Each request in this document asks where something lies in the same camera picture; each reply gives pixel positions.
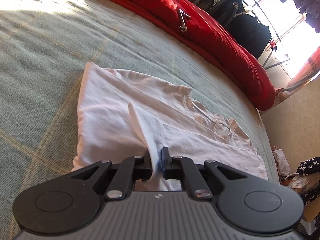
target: bed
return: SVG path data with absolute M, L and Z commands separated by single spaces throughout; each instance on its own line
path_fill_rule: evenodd
M 19 228 L 22 190 L 71 171 L 84 65 L 130 69 L 190 86 L 215 114 L 234 117 L 278 182 L 258 110 L 224 73 L 109 0 L 0 0 L 0 239 Z

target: black fabric with white butterflies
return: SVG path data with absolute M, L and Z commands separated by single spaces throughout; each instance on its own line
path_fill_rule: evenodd
M 307 160 L 301 162 L 299 168 L 297 169 L 297 173 L 301 176 L 307 176 L 312 173 L 320 172 L 320 157 L 313 158 L 311 160 Z M 320 196 L 320 186 L 316 189 L 309 190 L 301 195 L 304 204 L 309 204 L 314 201 L 317 197 Z

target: red comforter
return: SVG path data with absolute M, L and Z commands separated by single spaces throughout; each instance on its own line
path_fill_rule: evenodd
M 254 106 L 267 110 L 276 92 L 258 61 L 210 15 L 187 0 L 111 0 L 153 22 L 223 71 Z M 187 32 L 178 28 L 177 9 L 190 15 Z

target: curtain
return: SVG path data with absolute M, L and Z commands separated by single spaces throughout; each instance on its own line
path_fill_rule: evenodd
M 278 100 L 284 101 L 303 86 L 320 71 L 320 46 L 303 64 L 298 74 L 287 84 L 286 88 L 277 90 Z

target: plastic bag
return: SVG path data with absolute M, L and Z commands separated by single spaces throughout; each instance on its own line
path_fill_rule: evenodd
M 319 186 L 320 172 L 307 176 L 295 176 L 287 186 L 300 195 Z
M 284 156 L 282 149 L 278 149 L 277 147 L 272 148 L 273 157 L 276 161 L 276 166 L 278 170 L 278 174 L 280 176 L 286 177 L 291 171 L 287 159 Z

